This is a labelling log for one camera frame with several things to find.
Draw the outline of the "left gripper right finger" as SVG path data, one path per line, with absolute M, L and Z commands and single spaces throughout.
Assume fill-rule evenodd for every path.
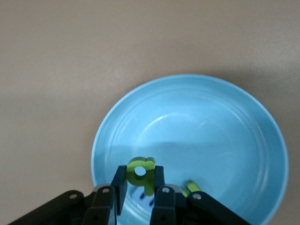
M 203 191 L 185 197 L 165 184 L 164 168 L 155 167 L 155 198 L 150 225 L 248 225 L 248 222 Z

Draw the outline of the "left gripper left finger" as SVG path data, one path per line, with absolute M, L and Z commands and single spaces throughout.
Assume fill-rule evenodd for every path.
M 9 225 L 117 225 L 127 192 L 125 165 L 110 184 L 94 187 L 90 195 L 67 191 Z

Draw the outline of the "green letter q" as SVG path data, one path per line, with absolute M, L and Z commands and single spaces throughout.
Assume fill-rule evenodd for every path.
M 145 170 L 143 175 L 135 172 L 137 167 Z M 135 157 L 131 159 L 127 165 L 127 180 L 136 187 L 143 187 L 146 196 L 154 194 L 155 185 L 155 159 L 152 157 Z

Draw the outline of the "green letter n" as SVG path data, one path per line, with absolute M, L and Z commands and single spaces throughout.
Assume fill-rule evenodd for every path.
M 194 180 L 188 180 L 182 187 L 182 194 L 184 197 L 188 197 L 190 193 L 201 191 L 201 188 Z

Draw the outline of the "blue plate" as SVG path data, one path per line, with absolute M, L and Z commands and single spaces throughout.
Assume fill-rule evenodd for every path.
M 267 225 L 287 186 L 287 149 L 271 114 L 211 76 L 162 77 L 115 104 L 92 147 L 93 183 L 111 182 L 135 157 L 154 158 L 168 184 L 194 181 L 251 225 Z

